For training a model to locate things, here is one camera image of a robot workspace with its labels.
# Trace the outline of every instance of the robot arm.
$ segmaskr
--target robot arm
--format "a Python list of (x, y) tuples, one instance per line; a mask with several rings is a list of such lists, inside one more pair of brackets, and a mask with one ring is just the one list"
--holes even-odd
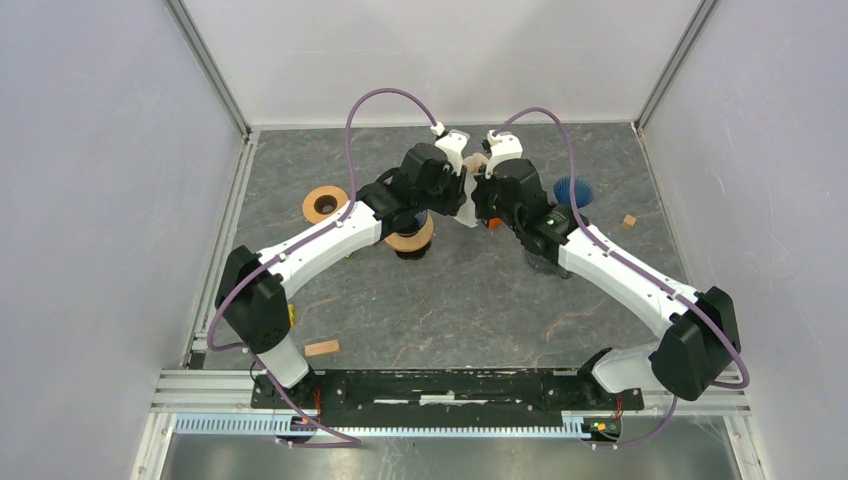
[[(548, 203), (538, 172), (522, 154), (518, 139), (508, 133), (484, 142), (492, 158), (472, 200), (480, 219), (499, 218), (522, 246), (553, 264), (594, 283), (636, 314), (660, 339), (626, 350), (605, 349), (590, 359), (581, 374), (591, 377), (599, 395), (629, 388), (668, 389), (684, 400), (695, 400), (731, 361), (718, 338), (680, 302), (685, 298), (707, 312), (731, 343), (740, 349), (733, 302), (720, 289), (706, 293), (672, 280), (606, 238), (582, 218), (591, 238), (579, 228), (569, 206)], [(602, 242), (608, 250), (596, 245)], [(662, 280), (673, 295), (612, 256), (619, 256)]]
[[(469, 226), (479, 219), (501, 219), (525, 249), (598, 285), (633, 311), (660, 339), (626, 350), (605, 349), (593, 356), (578, 372), (594, 388), (590, 395), (608, 397), (629, 388), (662, 386), (685, 400), (697, 399), (729, 365), (730, 357), (677, 298), (689, 299), (707, 312), (738, 350), (730, 297), (715, 287), (701, 294), (673, 281), (615, 246), (595, 226), (588, 226), (599, 241), (619, 255), (655, 277), (664, 278), (675, 291), (674, 298), (668, 296), (594, 245), (595, 240), (578, 228), (567, 206), (548, 203), (535, 167), (520, 158), (522, 149), (516, 137), (490, 134), (484, 147), (490, 150), (491, 158), (473, 179), (467, 178), (462, 166), (466, 143), (467, 135), (454, 130), (439, 137), (435, 144), (418, 144), (407, 152), (400, 167), (388, 170), (357, 192), (359, 200), (343, 221), (341, 213), (337, 213), (258, 254), (245, 247), (230, 254), (218, 305), (241, 279), (279, 255), (286, 246), (328, 224), (336, 225), (262, 272), (246, 291), (236, 296), (225, 313), (226, 321), (283, 387), (296, 385), (309, 371), (288, 336), (287, 297), (342, 257), (408, 229), (416, 214), (432, 210), (454, 216)], [(473, 222), (469, 221), (469, 212), (473, 212)]]
[(415, 215), (424, 210), (456, 215), (466, 198), (462, 150), (467, 142), (466, 134), (453, 130), (439, 137), (435, 144), (415, 145), (400, 167), (386, 171), (357, 192), (359, 200), (346, 218), (342, 215), (347, 204), (321, 223), (278, 245), (255, 254), (244, 246), (230, 253), (216, 307), (220, 307), (242, 279), (281, 255), (286, 247), (327, 225), (336, 227), (260, 273), (235, 297), (224, 315), (247, 348), (283, 387), (291, 388), (309, 372), (309, 364), (288, 335), (291, 328), (288, 298), (341, 258), (409, 228), (415, 222)]

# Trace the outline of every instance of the wooden block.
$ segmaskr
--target wooden block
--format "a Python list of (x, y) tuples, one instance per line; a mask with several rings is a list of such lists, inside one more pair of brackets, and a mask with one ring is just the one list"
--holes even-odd
[(315, 355), (324, 355), (325, 353), (338, 352), (341, 347), (338, 340), (330, 340), (329, 342), (313, 343), (303, 347), (303, 352), (307, 357)]
[(632, 215), (625, 215), (624, 220), (621, 221), (621, 228), (630, 230), (633, 228), (633, 225), (636, 225), (636, 217)]

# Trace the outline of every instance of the white wall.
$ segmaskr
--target white wall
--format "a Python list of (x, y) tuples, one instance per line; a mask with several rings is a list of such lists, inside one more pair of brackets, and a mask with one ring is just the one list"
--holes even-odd
[[(546, 106), (567, 120), (633, 120), (698, 0), (186, 0), (258, 125), (343, 125), (377, 87), (452, 123)], [(373, 100), (357, 123), (425, 120)]]
[(848, 4), (721, 2), (647, 126), (697, 285), (733, 296), (779, 479), (844, 478)]
[(3, 2), (0, 45), (0, 478), (127, 478), (239, 135), (161, 1)]

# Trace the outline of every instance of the blue brush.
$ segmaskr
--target blue brush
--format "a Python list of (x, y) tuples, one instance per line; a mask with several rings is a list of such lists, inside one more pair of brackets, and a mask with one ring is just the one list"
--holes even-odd
[[(571, 181), (571, 176), (566, 175), (554, 184), (554, 196), (557, 203), (563, 205), (571, 205), (571, 200), (568, 198), (568, 183)], [(586, 180), (577, 177), (574, 182), (574, 198), (577, 200), (577, 208), (583, 208), (592, 203), (595, 198), (595, 190), (592, 185)]]
[(424, 224), (427, 223), (427, 210), (415, 214), (415, 223), (418, 224), (418, 228), (424, 228)]

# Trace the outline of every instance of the white cable tray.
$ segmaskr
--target white cable tray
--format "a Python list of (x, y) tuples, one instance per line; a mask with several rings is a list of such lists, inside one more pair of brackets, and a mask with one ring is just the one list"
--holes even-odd
[[(292, 415), (181, 413), (174, 433), (202, 435), (279, 435), (286, 437), (316, 435), (313, 430), (292, 430)], [(424, 428), (338, 428), (357, 437), (439, 437), (439, 438), (582, 438), (583, 417), (562, 417), (561, 427), (424, 427)]]

